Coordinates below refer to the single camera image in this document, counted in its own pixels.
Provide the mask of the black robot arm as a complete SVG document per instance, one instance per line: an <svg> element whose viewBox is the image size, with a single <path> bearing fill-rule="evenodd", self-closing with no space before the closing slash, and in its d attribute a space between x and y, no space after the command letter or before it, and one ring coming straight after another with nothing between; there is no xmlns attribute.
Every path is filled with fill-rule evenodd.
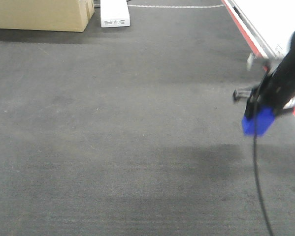
<svg viewBox="0 0 295 236"><path fill-rule="evenodd" d="M275 115L295 96L295 31L290 50L273 71L268 71L260 85L254 86L247 100L244 117L253 118L254 96L259 92L257 110L270 108Z"/></svg>

